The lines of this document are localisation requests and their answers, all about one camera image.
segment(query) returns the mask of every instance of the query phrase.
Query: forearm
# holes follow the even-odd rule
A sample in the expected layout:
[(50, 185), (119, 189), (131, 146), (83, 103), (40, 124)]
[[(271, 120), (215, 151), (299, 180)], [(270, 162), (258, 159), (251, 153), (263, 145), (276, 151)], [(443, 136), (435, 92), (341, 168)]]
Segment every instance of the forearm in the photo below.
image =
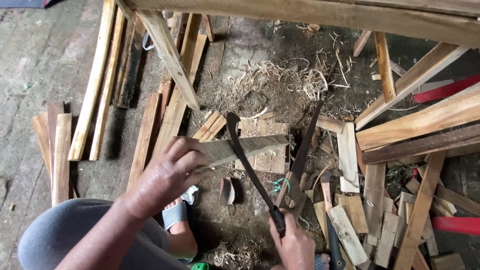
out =
[(117, 199), (57, 269), (118, 269), (145, 222), (129, 213), (125, 205), (125, 196)]

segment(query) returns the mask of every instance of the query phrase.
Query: left hand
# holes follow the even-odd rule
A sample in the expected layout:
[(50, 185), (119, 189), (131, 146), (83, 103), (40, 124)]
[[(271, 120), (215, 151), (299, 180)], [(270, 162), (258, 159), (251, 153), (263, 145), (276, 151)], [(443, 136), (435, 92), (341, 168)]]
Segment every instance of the left hand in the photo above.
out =
[[(174, 137), (161, 154), (152, 157), (142, 176), (125, 194), (127, 210), (141, 219), (161, 212), (190, 186), (214, 176), (214, 171), (206, 168), (211, 163), (197, 139)], [(193, 173), (199, 167), (205, 168)]]

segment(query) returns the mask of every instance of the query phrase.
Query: red object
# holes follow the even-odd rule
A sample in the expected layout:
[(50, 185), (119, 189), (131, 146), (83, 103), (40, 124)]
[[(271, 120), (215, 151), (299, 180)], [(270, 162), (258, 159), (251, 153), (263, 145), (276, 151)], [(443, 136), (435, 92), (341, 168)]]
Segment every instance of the red object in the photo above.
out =
[(445, 85), (425, 93), (416, 94), (412, 97), (413, 102), (423, 103), (430, 100), (435, 100), (439, 98), (446, 98), (451, 95), (454, 95), (462, 90), (467, 89), (468, 87), (480, 82), (480, 74), (468, 77), (458, 82), (454, 82), (449, 85)]
[(432, 219), (435, 230), (480, 235), (480, 218), (436, 217)]

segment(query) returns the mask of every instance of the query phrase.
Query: black handle tool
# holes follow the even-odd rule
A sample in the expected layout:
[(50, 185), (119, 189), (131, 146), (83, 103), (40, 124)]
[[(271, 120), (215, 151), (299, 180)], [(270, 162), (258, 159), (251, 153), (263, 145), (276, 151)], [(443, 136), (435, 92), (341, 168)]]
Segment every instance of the black handle tool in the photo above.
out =
[(285, 217), (283, 216), (283, 213), (280, 211), (280, 209), (273, 204), (272, 200), (268, 196), (267, 191), (265, 190), (264, 186), (262, 186), (262, 183), (260, 183), (260, 180), (258, 180), (258, 177), (255, 174), (255, 171), (253, 170), (250, 163), (248, 162), (247, 156), (245, 155), (245, 152), (241, 147), (241, 144), (237, 135), (238, 122), (240, 122), (240, 117), (238, 117), (236, 114), (234, 114), (233, 112), (229, 112), (227, 114), (227, 129), (228, 129), (228, 132), (230, 133), (230, 136), (232, 137), (232, 139), (229, 140), (230, 146), (232, 147), (237, 157), (240, 159), (242, 165), (245, 168), (245, 171), (247, 172), (248, 176), (250, 177), (253, 184), (255, 185), (258, 192), (264, 199), (268, 208), (270, 209), (270, 216), (272, 217), (275, 223), (276, 230), (280, 234), (280, 237), (284, 237), (285, 236)]

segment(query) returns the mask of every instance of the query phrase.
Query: person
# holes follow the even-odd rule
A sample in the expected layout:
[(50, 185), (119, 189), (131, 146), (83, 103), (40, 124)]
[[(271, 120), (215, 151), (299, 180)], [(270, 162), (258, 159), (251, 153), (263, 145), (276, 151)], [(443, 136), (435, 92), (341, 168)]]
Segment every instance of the person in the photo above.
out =
[[(198, 140), (173, 138), (152, 157), (134, 186), (115, 202), (72, 199), (41, 214), (25, 231), (18, 256), (30, 269), (188, 269), (197, 243), (180, 198), (190, 186), (214, 176)], [(166, 229), (151, 217), (162, 211)], [(315, 242), (286, 210), (286, 234), (270, 233), (283, 266), (272, 269), (328, 269), (329, 256), (317, 255)], [(186, 262), (178, 259), (189, 259)]]

